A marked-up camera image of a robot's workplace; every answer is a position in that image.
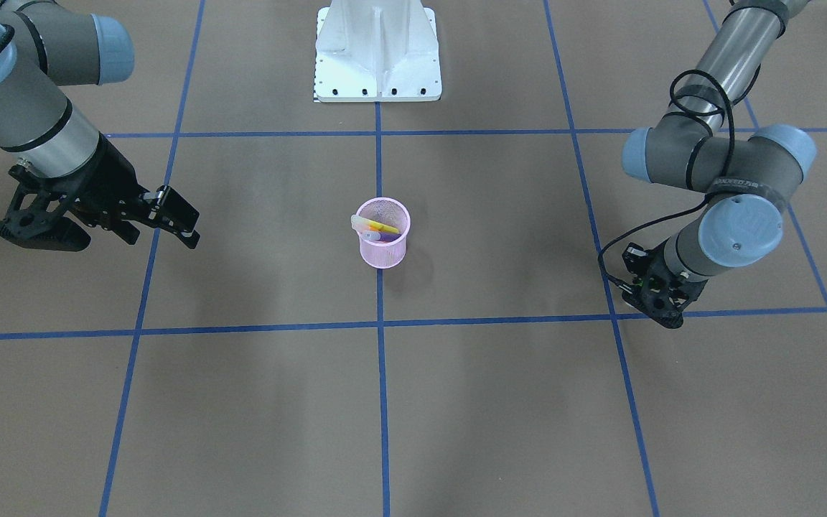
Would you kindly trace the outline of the yellow highlighter pen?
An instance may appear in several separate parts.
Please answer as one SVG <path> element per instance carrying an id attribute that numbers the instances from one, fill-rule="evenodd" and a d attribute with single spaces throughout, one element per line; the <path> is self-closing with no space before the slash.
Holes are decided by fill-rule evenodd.
<path id="1" fill-rule="evenodd" d="M 351 227 L 357 231 L 358 233 L 374 230 L 374 231 L 382 231 L 382 232 L 391 232 L 391 233 L 401 233 L 400 229 L 391 225 L 385 225 L 385 223 L 380 223 L 377 220 L 371 220 L 368 218 L 364 218 L 360 215 L 352 215 L 350 217 Z"/>

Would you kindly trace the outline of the purple highlighter pen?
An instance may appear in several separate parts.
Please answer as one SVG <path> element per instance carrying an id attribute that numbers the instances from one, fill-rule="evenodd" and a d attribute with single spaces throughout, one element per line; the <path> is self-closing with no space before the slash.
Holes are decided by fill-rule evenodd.
<path id="1" fill-rule="evenodd" d="M 368 230 L 362 232 L 361 236 L 368 242 L 387 244 L 398 240 L 402 235 L 401 233 Z"/>

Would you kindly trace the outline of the pink mesh pen holder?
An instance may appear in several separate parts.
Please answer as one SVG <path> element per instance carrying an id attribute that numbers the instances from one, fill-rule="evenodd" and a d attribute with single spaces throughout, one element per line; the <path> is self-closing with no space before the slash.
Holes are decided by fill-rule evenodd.
<path id="1" fill-rule="evenodd" d="M 374 197 L 350 216 L 365 263 L 377 269 L 399 265 L 406 254 L 411 229 L 409 210 L 392 197 Z"/>

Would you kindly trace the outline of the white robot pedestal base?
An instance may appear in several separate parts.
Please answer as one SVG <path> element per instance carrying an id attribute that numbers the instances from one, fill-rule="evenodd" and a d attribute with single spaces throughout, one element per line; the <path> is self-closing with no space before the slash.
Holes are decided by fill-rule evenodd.
<path id="1" fill-rule="evenodd" d="M 317 12 L 315 50 L 317 102 L 442 97 L 436 12 L 420 1 L 332 1 Z"/>

